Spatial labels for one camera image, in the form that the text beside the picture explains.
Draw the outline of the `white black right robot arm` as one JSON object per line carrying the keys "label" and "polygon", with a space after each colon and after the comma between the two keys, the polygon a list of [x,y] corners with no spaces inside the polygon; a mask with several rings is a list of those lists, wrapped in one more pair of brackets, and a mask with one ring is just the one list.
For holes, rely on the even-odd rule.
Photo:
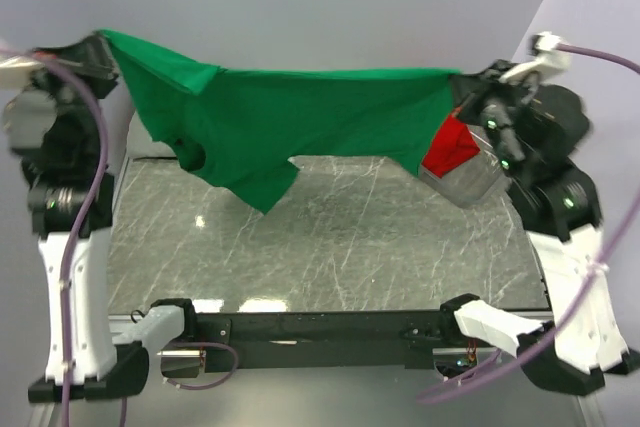
{"label": "white black right robot arm", "polygon": [[454,114],[482,129],[510,181],[553,317],[524,318],[463,294],[442,304],[438,334],[452,346],[481,341],[512,356],[540,389],[586,396],[607,375],[639,367],[611,305],[597,189],[571,158],[591,124],[576,93],[544,83],[537,70],[504,81],[508,69],[500,61],[453,75]]}

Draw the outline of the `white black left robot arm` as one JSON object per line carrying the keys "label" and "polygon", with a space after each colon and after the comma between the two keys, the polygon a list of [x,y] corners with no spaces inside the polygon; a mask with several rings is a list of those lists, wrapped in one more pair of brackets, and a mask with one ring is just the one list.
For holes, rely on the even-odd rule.
{"label": "white black left robot arm", "polygon": [[99,103],[117,79],[98,33],[65,47],[1,56],[1,86],[15,92],[1,126],[28,186],[48,290],[49,354],[28,390],[33,404],[136,396],[154,355],[170,342],[186,349],[199,339],[187,299],[159,301],[124,333],[110,331],[106,267],[115,180]]}

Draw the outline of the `green t shirt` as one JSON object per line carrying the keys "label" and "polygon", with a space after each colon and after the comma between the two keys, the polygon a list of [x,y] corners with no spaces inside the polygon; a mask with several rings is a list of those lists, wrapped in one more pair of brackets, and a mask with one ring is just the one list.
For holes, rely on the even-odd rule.
{"label": "green t shirt", "polygon": [[449,69],[239,70],[104,38],[150,137],[262,213],[295,182],[296,156],[386,157],[417,174],[454,107]]}

